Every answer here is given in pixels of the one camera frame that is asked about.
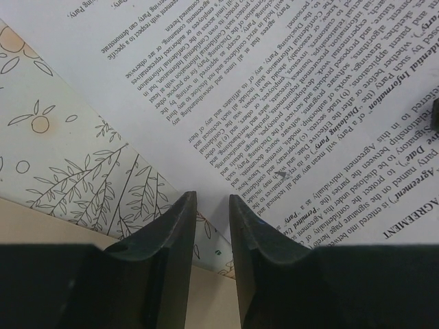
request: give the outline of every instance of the branch drawing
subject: branch drawing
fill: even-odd
[[[105,200],[108,200],[109,196],[107,196],[107,198],[100,199],[99,193],[102,193],[103,186],[105,186],[106,189],[110,190],[110,182],[107,182],[108,176],[115,168],[115,166],[120,165],[118,159],[120,157],[122,149],[127,145],[128,144],[125,144],[116,151],[102,150],[95,152],[93,154],[95,156],[106,157],[96,159],[96,165],[93,167],[91,167],[90,165],[91,156],[89,154],[87,154],[84,160],[83,167],[67,159],[65,159],[65,161],[67,162],[67,169],[65,170],[50,167],[50,170],[55,173],[53,181],[47,178],[35,177],[35,179],[39,182],[50,185],[51,187],[49,189],[47,189],[44,193],[35,189],[26,190],[28,192],[40,195],[38,199],[34,201],[28,201],[29,203],[32,203],[30,208],[48,209],[50,210],[49,215],[51,216],[55,216],[55,211],[59,209],[64,215],[67,215],[67,204],[71,204],[73,202],[74,204],[77,204],[79,208],[84,209],[84,211],[81,213],[71,212],[74,217],[73,219],[68,220],[70,222],[74,222],[74,219],[79,218],[76,223],[81,223],[83,226],[88,227],[88,224],[92,224],[93,222],[89,210],[91,209],[92,213],[96,213],[97,209],[99,209],[99,211],[102,209],[102,204],[106,205]],[[108,165],[109,169],[107,170],[107,173],[99,175],[104,165]],[[95,192],[93,181],[98,178],[103,179],[104,181],[100,184],[100,187]],[[91,193],[91,195],[93,196],[91,201],[84,201],[82,199],[82,194],[84,194],[85,196],[86,193]],[[42,204],[43,200],[47,200],[48,202],[46,204]]]
[[[97,125],[95,127],[96,129],[99,130],[96,137],[97,138],[100,136],[104,137],[105,134],[110,134],[111,135],[110,143],[113,142],[115,138],[118,138],[119,140],[121,140],[121,135],[117,131],[115,131],[113,128],[111,128],[110,125],[105,120],[103,120],[101,117],[100,117],[100,119],[102,121],[102,124]]]

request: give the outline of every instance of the paper document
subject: paper document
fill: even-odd
[[[0,0],[0,17],[228,236],[439,229],[439,0]]]

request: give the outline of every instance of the pattern paper sheet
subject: pattern paper sheet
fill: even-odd
[[[176,189],[199,192],[221,233],[238,193],[309,247],[438,242],[438,11],[438,0],[0,0]],[[109,171],[118,153],[97,156]]]
[[[179,197],[121,135],[0,21],[0,197],[123,239]],[[194,263],[233,276],[231,247],[202,216]]]

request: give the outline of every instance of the desk surface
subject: desk surface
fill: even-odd
[[[0,197],[113,236],[180,197],[0,21]],[[233,274],[230,244],[201,215],[194,263]]]
[[[0,243],[94,243],[105,248],[115,241],[0,199]],[[192,266],[186,328],[240,328],[235,281]]]

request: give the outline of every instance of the decorative patterned paper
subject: decorative patterned paper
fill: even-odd
[[[118,132],[0,21],[0,197],[123,239],[179,197]],[[230,244],[201,215],[194,264],[235,275]]]

